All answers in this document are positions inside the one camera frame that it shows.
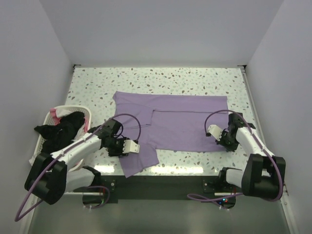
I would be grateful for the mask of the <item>purple t shirt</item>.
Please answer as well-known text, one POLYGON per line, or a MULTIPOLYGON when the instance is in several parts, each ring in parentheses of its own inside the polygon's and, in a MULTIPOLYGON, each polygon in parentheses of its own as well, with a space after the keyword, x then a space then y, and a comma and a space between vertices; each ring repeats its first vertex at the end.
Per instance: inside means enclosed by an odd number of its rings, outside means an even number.
POLYGON ((116 120, 123 135, 138 139, 138 154, 119 159, 125 177, 159 163, 157 150, 219 152, 214 139, 206 137, 205 125, 228 126, 226 96, 151 95, 115 92, 116 120))

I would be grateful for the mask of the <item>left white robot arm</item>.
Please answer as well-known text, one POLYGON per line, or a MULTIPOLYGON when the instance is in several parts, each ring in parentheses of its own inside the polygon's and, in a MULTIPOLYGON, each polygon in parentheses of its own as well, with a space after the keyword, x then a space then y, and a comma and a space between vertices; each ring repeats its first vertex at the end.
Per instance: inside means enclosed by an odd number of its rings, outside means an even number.
POLYGON ((107 148, 114 156, 124 154, 124 141, 115 138, 123 125, 111 119, 103 126, 92 128, 81 139, 53 153, 40 152, 31 167, 25 189, 46 203, 55 204, 64 193, 86 187, 96 191, 101 186, 100 173, 90 167, 71 169, 88 155, 107 148))

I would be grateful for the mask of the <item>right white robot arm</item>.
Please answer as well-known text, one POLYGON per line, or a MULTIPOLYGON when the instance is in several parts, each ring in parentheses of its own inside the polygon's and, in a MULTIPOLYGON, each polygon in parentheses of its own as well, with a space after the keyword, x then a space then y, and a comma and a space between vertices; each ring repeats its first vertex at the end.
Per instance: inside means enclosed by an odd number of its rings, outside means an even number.
POLYGON ((218 175, 217 186, 227 192, 234 185, 245 196, 259 197, 267 201, 277 201, 282 197, 286 171, 286 161, 275 156, 256 134, 255 127, 247 123, 241 113, 229 114, 228 128, 218 130, 217 145, 227 152, 234 152, 241 146, 248 156, 244 170, 224 167, 218 175))

